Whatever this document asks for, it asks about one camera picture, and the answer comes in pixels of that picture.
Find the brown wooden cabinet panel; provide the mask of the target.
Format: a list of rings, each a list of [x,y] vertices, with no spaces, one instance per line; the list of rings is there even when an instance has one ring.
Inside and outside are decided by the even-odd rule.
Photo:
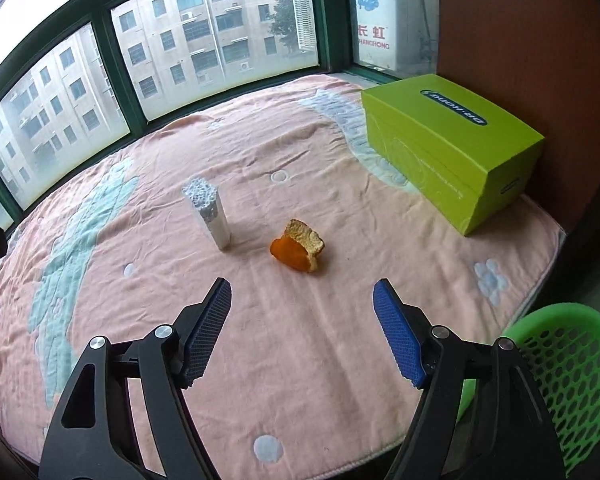
[[[440,0],[438,72],[544,136],[527,193],[572,230],[600,190],[600,0]]]

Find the green perforated waste basket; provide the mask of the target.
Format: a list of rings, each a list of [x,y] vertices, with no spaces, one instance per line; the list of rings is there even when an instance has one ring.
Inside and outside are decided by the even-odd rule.
[[[553,304],[510,326],[556,434],[546,445],[538,428],[510,434],[505,445],[467,477],[600,479],[600,312]]]

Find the green window frame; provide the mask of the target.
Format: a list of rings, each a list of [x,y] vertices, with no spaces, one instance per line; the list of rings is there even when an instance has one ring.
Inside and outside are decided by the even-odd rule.
[[[281,56],[248,0],[65,1],[0,64],[0,227],[189,113],[313,74],[388,81],[354,62],[350,2],[306,0],[316,48]]]

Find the lime green cardboard box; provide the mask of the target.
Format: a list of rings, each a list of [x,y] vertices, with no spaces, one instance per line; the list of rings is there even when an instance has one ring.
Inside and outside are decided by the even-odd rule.
[[[370,147],[467,235],[524,190],[544,138],[439,75],[361,92]]]

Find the white foam block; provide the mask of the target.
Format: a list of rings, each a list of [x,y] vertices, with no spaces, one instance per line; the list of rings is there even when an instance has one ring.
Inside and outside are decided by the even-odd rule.
[[[218,188],[205,178],[193,178],[182,191],[208,237],[219,250],[225,250],[230,244],[230,227]]]

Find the pink quilted blanket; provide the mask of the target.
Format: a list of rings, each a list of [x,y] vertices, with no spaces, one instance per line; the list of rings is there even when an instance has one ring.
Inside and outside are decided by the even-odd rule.
[[[219,190],[219,250],[182,188]],[[291,219],[325,242],[318,269],[278,262]],[[145,336],[217,278],[232,307],[204,376],[185,391],[225,479],[327,479],[403,440],[419,394],[372,305],[401,298],[490,342],[550,273],[564,233],[528,198],[458,234],[367,143],[354,84],[311,76],[174,122],[47,196],[0,265],[0,423],[38,460],[53,410],[97,335]]]

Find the orange peel piece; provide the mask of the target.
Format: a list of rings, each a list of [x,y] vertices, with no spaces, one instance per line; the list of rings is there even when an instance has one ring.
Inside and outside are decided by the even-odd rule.
[[[320,234],[303,221],[291,219],[283,234],[272,241],[270,254],[291,269],[312,273],[318,269],[318,257],[324,249]]]

